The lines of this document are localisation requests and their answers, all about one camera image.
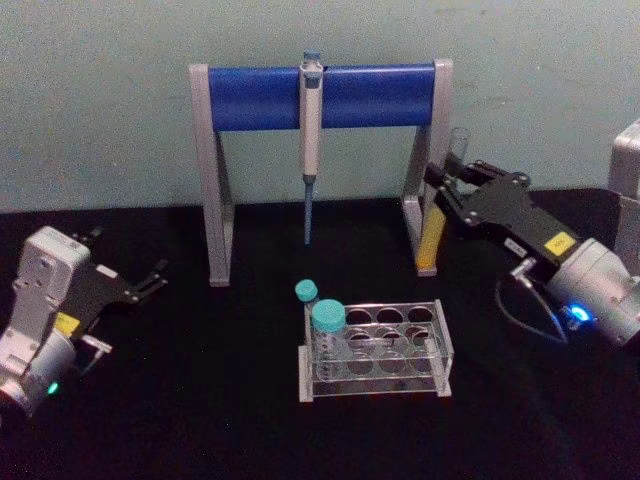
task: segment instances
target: blue pipette tip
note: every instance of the blue pipette tip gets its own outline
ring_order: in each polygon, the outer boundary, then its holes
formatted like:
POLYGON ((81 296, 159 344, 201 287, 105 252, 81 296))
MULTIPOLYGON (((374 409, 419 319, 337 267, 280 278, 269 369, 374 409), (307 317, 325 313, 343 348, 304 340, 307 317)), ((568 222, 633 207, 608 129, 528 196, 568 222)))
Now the blue pipette tip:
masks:
POLYGON ((311 208, 313 206, 313 183, 304 186, 304 244, 311 244, 311 208))

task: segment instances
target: rack hole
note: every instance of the rack hole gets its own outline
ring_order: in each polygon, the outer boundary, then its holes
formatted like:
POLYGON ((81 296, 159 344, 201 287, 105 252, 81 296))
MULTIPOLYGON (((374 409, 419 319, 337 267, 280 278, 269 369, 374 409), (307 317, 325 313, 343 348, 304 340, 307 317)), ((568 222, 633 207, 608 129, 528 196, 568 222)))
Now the rack hole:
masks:
POLYGON ((348 325, 360 325, 362 323, 371 323, 371 315, 365 310, 351 310, 347 313, 348 325))
POLYGON ((398 374, 404 370, 405 359, 396 352, 385 352, 380 357, 380 368, 387 373, 398 374))
POLYGON ((424 348, 424 342, 429 338, 429 330, 426 328, 419 328, 411 335, 411 343, 416 347, 424 348))
POLYGON ((383 308, 376 315, 378 323, 402 323, 402 314, 395 308, 383 308))
POLYGON ((355 353, 347 362, 347 368, 356 375, 367 375, 373 370, 373 360, 365 353, 355 353))
POLYGON ((430 322, 433 319, 433 313, 425 307, 414 307, 409 310, 409 321, 412 323, 430 322))

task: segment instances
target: gray stand leg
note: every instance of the gray stand leg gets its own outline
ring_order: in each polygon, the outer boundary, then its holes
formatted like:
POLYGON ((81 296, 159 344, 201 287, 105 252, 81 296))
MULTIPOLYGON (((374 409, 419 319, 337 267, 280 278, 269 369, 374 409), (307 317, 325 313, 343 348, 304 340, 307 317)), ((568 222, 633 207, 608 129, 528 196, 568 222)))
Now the gray stand leg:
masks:
MULTIPOLYGON (((423 185, 422 177, 427 163, 433 162, 439 167, 444 165, 451 133, 453 62, 449 59, 434 60, 434 64, 436 75, 433 88, 431 127, 418 127, 416 130, 407 178, 402 191, 402 209, 414 258, 417 257, 422 242, 423 225, 429 212, 435 207, 433 199, 436 191, 431 186, 425 185, 422 208, 420 208, 419 196, 423 185)), ((435 265, 418 269, 419 276, 433 276, 436 273, 435 265)))
POLYGON ((208 65, 190 65, 189 76, 209 252, 209 283, 212 287, 225 287, 230 281, 233 243, 234 208, 231 190, 222 142, 218 132, 213 129, 208 65))

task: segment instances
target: pipette stand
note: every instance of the pipette stand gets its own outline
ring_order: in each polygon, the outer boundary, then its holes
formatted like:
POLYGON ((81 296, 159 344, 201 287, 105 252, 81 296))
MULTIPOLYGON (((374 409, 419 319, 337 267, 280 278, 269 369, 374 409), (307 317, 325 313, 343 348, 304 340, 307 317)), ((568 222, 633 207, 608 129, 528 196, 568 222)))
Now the pipette stand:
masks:
MULTIPOLYGON (((189 74, 209 283, 228 286, 234 205, 220 132, 298 129, 299 71, 197 64, 189 74)), ((425 65, 329 66, 324 71, 323 128, 417 126, 401 201, 419 276, 436 273, 437 231, 444 220, 433 203, 435 190, 422 177, 428 162, 444 164, 452 82, 453 62, 448 59, 425 65)))

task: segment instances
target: black tablecloth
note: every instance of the black tablecloth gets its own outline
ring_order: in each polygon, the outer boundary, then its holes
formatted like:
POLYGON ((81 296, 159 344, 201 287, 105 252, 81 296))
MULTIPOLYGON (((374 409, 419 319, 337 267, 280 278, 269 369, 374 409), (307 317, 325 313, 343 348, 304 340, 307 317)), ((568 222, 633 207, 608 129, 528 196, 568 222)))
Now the black tablecloth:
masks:
MULTIPOLYGON (((612 194, 534 196, 612 246, 612 194)), ((397 200, 318 202, 313 223, 304 248, 299 204, 239 206, 232 285, 212 289, 200 208, 0 216, 3 324, 20 249, 43 225, 103 226, 94 260, 132 281, 157 259, 170 262, 166 288, 94 330, 113 352, 2 440, 1 478, 640 477, 635 359, 589 329, 560 347, 507 324, 493 301, 497 278, 516 263, 507 253, 446 232, 439 276, 421 279, 397 200), (345 304, 440 298, 455 348, 453 396, 300 404, 293 287, 305 277, 345 304)))

